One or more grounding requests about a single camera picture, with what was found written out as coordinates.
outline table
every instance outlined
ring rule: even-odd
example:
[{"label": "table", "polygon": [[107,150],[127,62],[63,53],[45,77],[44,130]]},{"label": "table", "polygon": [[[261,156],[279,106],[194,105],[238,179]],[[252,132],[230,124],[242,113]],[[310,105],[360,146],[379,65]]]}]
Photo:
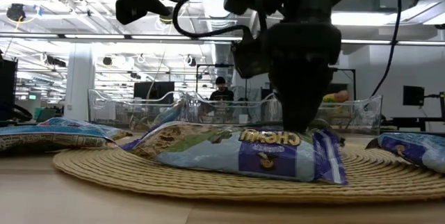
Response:
[{"label": "table", "polygon": [[445,217],[445,202],[315,206],[154,197],[76,179],[53,168],[51,159],[0,159],[1,224],[418,224],[443,223]]},{"label": "table", "polygon": [[420,131],[426,131],[427,122],[443,122],[442,117],[395,117],[382,124],[382,126],[396,126],[400,128],[419,128]]}]

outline round rattan mat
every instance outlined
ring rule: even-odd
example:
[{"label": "round rattan mat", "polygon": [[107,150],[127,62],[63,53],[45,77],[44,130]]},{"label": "round rattan mat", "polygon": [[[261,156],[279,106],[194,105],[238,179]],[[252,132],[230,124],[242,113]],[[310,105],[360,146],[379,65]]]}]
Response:
[{"label": "round rattan mat", "polygon": [[117,189],[181,198],[340,204],[445,197],[445,177],[380,150],[342,150],[349,185],[259,179],[171,168],[120,149],[71,150],[54,157],[58,169]]}]

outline person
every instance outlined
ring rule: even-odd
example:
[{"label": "person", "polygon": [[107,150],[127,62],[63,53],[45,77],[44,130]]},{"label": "person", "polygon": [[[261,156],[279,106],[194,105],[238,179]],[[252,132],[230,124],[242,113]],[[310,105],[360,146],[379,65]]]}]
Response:
[{"label": "person", "polygon": [[349,92],[342,90],[338,93],[332,93],[323,97],[323,102],[343,103],[349,100]]},{"label": "person", "polygon": [[211,101],[233,101],[234,100],[234,93],[230,91],[225,86],[225,79],[222,77],[216,78],[216,87],[218,88],[217,91],[213,92],[210,95]]}]

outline monitor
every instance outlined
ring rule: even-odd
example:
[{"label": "monitor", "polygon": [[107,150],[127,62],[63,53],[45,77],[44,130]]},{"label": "monitor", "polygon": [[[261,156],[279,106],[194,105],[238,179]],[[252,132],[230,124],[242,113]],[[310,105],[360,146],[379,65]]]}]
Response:
[{"label": "monitor", "polygon": [[[155,82],[153,84],[153,88],[150,91],[150,95],[148,96],[148,91],[150,90],[150,86],[152,82],[138,82],[134,84],[134,93],[133,98],[143,98],[143,99],[161,99],[164,95],[169,92],[175,91],[175,83],[174,81],[161,81]],[[173,96],[169,96],[162,101],[165,104],[173,103]]]},{"label": "monitor", "polygon": [[0,60],[0,121],[10,120],[10,111],[15,101],[15,72],[17,71],[17,62]]},{"label": "monitor", "polygon": [[36,122],[37,123],[46,122],[47,120],[54,117],[55,114],[56,114],[56,109],[43,109],[39,113],[39,116],[37,117]]},{"label": "monitor", "polygon": [[403,106],[423,106],[425,88],[417,86],[403,86]]}]

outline snack bag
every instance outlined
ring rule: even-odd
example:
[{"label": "snack bag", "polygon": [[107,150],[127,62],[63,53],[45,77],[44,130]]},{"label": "snack bag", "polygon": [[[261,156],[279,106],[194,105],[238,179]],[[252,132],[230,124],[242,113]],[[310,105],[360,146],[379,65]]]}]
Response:
[{"label": "snack bag", "polygon": [[186,103],[186,100],[181,99],[176,101],[173,106],[164,112],[158,114],[156,118],[153,121],[154,128],[157,128],[161,126],[164,123],[172,122],[174,120],[177,120],[179,116],[181,115],[182,109]]},{"label": "snack bag", "polygon": [[39,126],[60,126],[60,127],[81,127],[83,130],[94,130],[102,133],[103,137],[107,137],[113,141],[119,140],[127,136],[133,136],[132,133],[115,127],[104,125],[96,125],[81,120],[70,120],[65,118],[51,118],[45,122],[38,124]]},{"label": "snack bag", "polygon": [[373,139],[366,148],[382,148],[415,165],[445,173],[445,138],[439,136],[385,133]]},{"label": "snack bag", "polygon": [[180,168],[310,182],[347,184],[339,139],[329,131],[296,134],[272,129],[169,122],[121,148]]},{"label": "snack bag", "polygon": [[112,147],[100,129],[62,126],[0,127],[0,154],[29,154],[76,147]]}]

